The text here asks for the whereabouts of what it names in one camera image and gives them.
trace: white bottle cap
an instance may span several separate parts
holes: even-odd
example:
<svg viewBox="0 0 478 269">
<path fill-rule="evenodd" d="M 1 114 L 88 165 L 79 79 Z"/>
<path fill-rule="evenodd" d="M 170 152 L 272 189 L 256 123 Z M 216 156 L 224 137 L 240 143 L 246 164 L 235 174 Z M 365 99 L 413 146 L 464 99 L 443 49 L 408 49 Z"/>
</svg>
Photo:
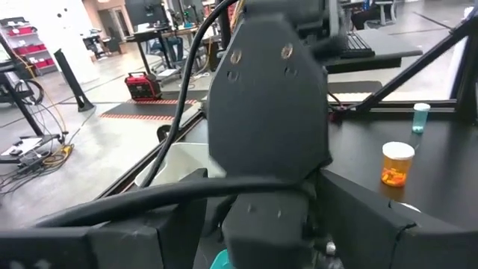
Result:
<svg viewBox="0 0 478 269">
<path fill-rule="evenodd" d="M 416 103 L 413 106 L 413 109 L 416 111 L 429 111 L 430 110 L 430 105 L 425 104 L 425 103 Z"/>
<path fill-rule="evenodd" d="M 409 160 L 415 156 L 413 147 L 402 142 L 388 142 L 383 145 L 382 151 L 392 160 Z"/>
</svg>

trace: computer monitor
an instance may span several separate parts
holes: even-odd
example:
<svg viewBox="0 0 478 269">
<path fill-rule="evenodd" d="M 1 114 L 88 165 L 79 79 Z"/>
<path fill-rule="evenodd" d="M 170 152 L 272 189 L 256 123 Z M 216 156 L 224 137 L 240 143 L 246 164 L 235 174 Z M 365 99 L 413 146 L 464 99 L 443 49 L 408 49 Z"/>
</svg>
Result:
<svg viewBox="0 0 478 269">
<path fill-rule="evenodd" d="M 125 6 L 133 26 L 143 23 L 169 23 L 161 0 L 126 0 Z"/>
</svg>

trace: black tabletop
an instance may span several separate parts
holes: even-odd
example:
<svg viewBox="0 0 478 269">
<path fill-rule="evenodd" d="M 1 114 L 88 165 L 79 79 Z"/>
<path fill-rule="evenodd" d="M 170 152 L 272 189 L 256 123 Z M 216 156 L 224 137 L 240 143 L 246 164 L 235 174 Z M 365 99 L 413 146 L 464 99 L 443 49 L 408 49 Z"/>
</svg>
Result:
<svg viewBox="0 0 478 269">
<path fill-rule="evenodd" d="M 206 143 L 204 120 L 185 141 Z M 334 161 L 327 169 L 398 202 L 448 223 L 478 229 L 478 129 L 461 123 L 429 121 L 422 135 L 410 121 L 345 121 L 329 126 Z M 416 147 L 404 188 L 380 181 L 382 145 L 400 141 Z"/>
</svg>

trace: red generator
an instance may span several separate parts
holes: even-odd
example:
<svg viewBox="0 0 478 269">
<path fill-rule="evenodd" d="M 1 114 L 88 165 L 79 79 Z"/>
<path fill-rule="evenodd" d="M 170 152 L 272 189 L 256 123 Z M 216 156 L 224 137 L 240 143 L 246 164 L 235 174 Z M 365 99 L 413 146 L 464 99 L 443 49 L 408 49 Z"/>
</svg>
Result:
<svg viewBox="0 0 478 269">
<path fill-rule="evenodd" d="M 161 98 L 161 89 L 153 74 L 130 72 L 125 83 L 134 101 L 154 101 Z"/>
</svg>

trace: floor mat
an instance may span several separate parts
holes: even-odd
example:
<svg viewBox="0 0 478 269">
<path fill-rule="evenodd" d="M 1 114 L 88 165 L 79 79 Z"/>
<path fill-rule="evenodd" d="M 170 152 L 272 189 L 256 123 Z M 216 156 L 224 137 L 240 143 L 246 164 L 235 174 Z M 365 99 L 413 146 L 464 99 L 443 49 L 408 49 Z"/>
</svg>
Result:
<svg viewBox="0 0 478 269">
<path fill-rule="evenodd" d="M 187 93 L 187 101 L 184 106 L 186 111 L 194 103 L 206 97 L 207 90 L 190 90 Z M 176 104 L 179 92 L 163 92 L 163 99 L 155 101 L 128 100 L 109 111 L 103 113 L 100 117 L 114 119 L 135 119 L 135 120 L 165 120 L 174 119 Z"/>
<path fill-rule="evenodd" d="M 382 89 L 380 81 L 351 81 L 331 82 L 329 91 L 331 93 L 376 93 Z"/>
</svg>

